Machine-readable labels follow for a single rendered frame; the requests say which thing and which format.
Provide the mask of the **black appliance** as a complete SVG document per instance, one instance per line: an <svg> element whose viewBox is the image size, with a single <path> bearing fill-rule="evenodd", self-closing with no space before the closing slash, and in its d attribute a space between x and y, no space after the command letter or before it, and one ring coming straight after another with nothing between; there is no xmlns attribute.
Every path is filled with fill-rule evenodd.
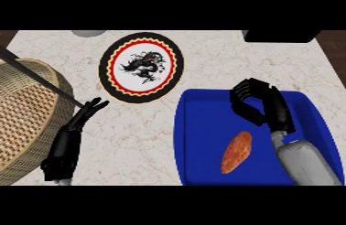
<svg viewBox="0 0 346 225"><path fill-rule="evenodd" d="M244 41L257 43L307 43L319 30L244 30Z"/></svg>

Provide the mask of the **dragon print plate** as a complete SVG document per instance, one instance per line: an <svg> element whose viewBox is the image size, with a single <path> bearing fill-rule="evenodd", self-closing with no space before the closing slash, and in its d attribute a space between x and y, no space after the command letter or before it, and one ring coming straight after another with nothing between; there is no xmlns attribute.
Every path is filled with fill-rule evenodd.
<svg viewBox="0 0 346 225"><path fill-rule="evenodd" d="M127 35L102 53L102 87L121 102L139 104L159 100L176 87L182 73L180 49L158 33Z"/></svg>

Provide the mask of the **orange sweet potato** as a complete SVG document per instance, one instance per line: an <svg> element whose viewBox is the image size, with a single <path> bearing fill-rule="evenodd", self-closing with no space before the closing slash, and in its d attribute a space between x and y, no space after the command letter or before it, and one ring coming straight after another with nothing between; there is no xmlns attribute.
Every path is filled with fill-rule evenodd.
<svg viewBox="0 0 346 225"><path fill-rule="evenodd" d="M251 133L241 131L229 141L222 157L220 171L230 173L251 153Z"/></svg>

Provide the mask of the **woven wicker basket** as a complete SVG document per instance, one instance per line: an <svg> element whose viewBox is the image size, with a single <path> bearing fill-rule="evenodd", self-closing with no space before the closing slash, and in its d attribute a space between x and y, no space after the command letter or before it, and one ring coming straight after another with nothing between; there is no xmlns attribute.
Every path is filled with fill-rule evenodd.
<svg viewBox="0 0 346 225"><path fill-rule="evenodd" d="M40 166L74 105L0 59L0 186Z"/></svg>

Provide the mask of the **blue tray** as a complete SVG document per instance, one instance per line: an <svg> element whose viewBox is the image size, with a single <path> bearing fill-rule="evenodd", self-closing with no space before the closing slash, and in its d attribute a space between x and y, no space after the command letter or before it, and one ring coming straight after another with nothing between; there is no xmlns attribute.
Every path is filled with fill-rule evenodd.
<svg viewBox="0 0 346 225"><path fill-rule="evenodd" d="M281 92L291 111L296 132L288 142L309 141L337 174L343 175L338 149L319 111L298 91ZM235 170L220 171L227 143L238 132L251 133L251 153ZM180 96L174 117L174 157L180 182L192 185L282 185L293 184L279 165L270 141L270 130L251 124L230 109L229 91L189 89Z"/></svg>

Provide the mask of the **grey round object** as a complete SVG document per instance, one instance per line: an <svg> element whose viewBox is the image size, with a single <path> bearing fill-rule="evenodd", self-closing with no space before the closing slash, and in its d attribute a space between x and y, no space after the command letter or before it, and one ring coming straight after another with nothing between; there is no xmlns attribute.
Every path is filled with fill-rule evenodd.
<svg viewBox="0 0 346 225"><path fill-rule="evenodd" d="M105 33L106 30L72 30L72 34L81 38L93 38Z"/></svg>

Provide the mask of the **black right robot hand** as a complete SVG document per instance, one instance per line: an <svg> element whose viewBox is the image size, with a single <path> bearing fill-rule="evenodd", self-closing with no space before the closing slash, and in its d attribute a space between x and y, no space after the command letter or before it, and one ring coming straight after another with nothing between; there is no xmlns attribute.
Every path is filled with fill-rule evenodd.
<svg viewBox="0 0 346 225"><path fill-rule="evenodd" d="M250 97L261 100L263 112L244 102ZM229 102L232 111L256 126L266 123L272 133L296 132L288 104L278 88L267 82L254 78L244 79L229 90Z"/></svg>

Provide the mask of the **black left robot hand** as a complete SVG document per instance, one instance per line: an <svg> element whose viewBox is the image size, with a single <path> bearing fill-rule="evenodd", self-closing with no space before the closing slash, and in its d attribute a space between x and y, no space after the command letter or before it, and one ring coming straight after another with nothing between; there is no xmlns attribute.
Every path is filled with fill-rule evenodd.
<svg viewBox="0 0 346 225"><path fill-rule="evenodd" d="M78 162L83 129L90 117L108 104L109 101L102 102L100 97L86 102L68 123L60 127L49 155L40 163L46 181L56 183L71 181Z"/></svg>

